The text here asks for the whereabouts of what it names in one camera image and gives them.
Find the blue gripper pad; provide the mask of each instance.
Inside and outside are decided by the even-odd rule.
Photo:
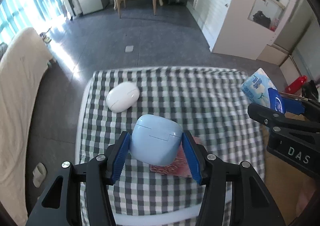
[[[304,114],[305,108],[302,105],[301,101],[287,99],[287,98],[282,98],[282,101],[288,112],[296,115]]]
[[[112,181],[115,183],[120,179],[120,175],[122,172],[122,169],[124,167],[124,162],[127,157],[127,154],[129,152],[129,145],[130,145],[131,135],[129,133],[126,133],[123,142],[116,154],[116,157],[114,159],[113,165],[112,165]]]
[[[182,148],[183,148],[183,152],[187,158],[187,162],[189,165],[189,169],[190,169],[192,178],[198,184],[200,184],[200,182],[202,180],[202,176],[200,174],[200,164],[199,164],[198,158],[196,156],[196,153],[193,150],[193,147],[190,143],[190,140],[185,133],[182,134]]]

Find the red card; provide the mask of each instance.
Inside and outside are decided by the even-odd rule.
[[[193,137],[197,144],[201,144],[201,139],[197,137]],[[186,156],[184,155],[182,144],[179,147],[177,157],[173,161],[171,165],[168,166],[156,166],[150,165],[150,171],[159,173],[159,174],[168,174],[168,175],[176,175],[181,177],[191,177],[191,172],[188,166],[188,162],[186,160]]]

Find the red bottle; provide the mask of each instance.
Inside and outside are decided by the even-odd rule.
[[[302,85],[308,80],[307,76],[300,76],[292,84],[287,86],[284,91],[285,93],[295,94],[298,90],[301,89]]]

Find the slipper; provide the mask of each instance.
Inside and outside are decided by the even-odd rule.
[[[39,163],[33,170],[33,184],[35,187],[39,188],[45,176],[47,175],[47,170],[42,163]]]

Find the checkered mattress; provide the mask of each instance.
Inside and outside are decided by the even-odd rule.
[[[235,69],[152,67],[99,71],[93,74],[81,133],[80,162],[88,162],[115,143],[122,131],[132,133],[137,119],[154,114],[171,119],[201,138],[209,153],[239,164],[249,161],[264,179],[263,142],[259,124],[247,114],[248,100],[240,85],[247,76]],[[127,111],[112,113],[105,98],[123,81],[140,89],[138,102]],[[201,203],[204,187],[192,178],[161,175],[128,155],[119,181],[108,186],[114,213],[149,215]],[[230,216],[225,206],[225,224]],[[89,225],[85,184],[81,185],[83,224]],[[174,225],[195,225],[189,219]]]

